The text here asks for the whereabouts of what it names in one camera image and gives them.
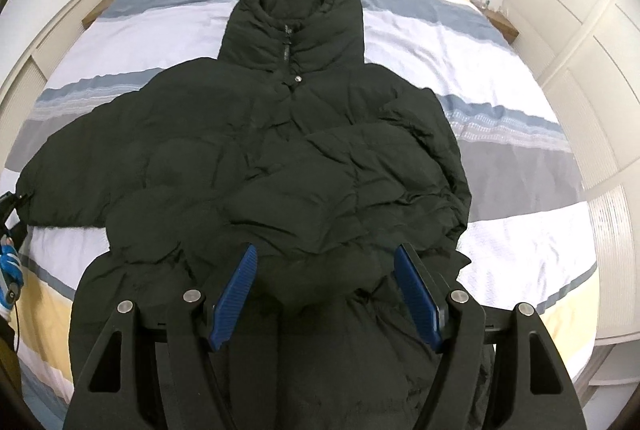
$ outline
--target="blue glove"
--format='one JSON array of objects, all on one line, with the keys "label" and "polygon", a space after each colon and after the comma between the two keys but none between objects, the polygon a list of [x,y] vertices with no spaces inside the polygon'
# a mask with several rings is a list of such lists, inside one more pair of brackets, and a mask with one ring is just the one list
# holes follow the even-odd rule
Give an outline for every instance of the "blue glove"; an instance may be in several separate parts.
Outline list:
[{"label": "blue glove", "polygon": [[[0,253],[0,272],[4,275],[4,281],[9,285],[11,282],[17,283],[20,289],[24,285],[24,277],[22,275],[22,267],[20,260],[14,248],[14,242],[10,238],[2,237]],[[4,301],[4,295],[0,295],[0,305],[5,309],[11,310],[13,304],[7,304]]]}]

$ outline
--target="blue gripper pad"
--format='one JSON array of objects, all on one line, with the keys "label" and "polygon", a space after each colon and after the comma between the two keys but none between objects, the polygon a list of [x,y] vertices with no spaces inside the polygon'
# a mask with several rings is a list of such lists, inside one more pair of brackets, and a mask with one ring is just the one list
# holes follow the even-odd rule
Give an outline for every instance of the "blue gripper pad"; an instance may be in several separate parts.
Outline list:
[{"label": "blue gripper pad", "polygon": [[418,334],[434,352],[442,347],[442,337],[438,326],[438,310],[419,273],[409,259],[404,247],[399,246],[394,256],[396,282],[402,291],[404,303],[409,308]]},{"label": "blue gripper pad", "polygon": [[250,244],[213,309],[213,330],[209,341],[214,349],[220,350],[222,344],[231,338],[257,271],[258,253]]}]

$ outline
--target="high collar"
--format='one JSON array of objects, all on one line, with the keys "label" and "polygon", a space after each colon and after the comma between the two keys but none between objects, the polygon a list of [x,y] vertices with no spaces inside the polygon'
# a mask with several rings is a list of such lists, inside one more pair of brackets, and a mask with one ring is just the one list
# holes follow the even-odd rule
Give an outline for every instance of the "high collar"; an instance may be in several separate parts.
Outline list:
[{"label": "high collar", "polygon": [[289,74],[364,63],[360,0],[239,0],[218,59]]}]

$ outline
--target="bed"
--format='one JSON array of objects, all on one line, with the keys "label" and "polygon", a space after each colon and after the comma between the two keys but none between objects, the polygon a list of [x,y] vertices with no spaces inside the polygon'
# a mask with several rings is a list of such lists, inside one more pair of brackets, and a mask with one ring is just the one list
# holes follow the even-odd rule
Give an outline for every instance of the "bed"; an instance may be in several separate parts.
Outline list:
[{"label": "bed", "polygon": [[[164,68],[215,58],[237,0],[116,0],[69,50],[0,176],[12,190],[46,138]],[[598,316],[590,214],[569,143],[529,69],[468,0],[362,0],[366,61],[438,96],[473,195],[458,249],[460,282],[485,305],[537,308],[572,378]],[[59,428],[73,384],[68,330],[84,269],[109,248],[103,229],[35,228],[21,249],[18,303],[26,398]]]}]

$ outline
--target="zipper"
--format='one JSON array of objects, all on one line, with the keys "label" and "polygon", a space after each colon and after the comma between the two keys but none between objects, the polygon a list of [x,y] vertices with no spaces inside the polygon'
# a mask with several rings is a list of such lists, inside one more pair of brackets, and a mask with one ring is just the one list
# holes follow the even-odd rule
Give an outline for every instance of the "zipper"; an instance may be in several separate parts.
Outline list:
[{"label": "zipper", "polygon": [[283,41],[284,43],[284,53],[282,55],[282,59],[284,61],[287,61],[287,63],[289,62],[289,56],[291,54],[291,33],[292,30],[289,28],[288,25],[284,26],[284,33],[285,33],[285,39]]}]

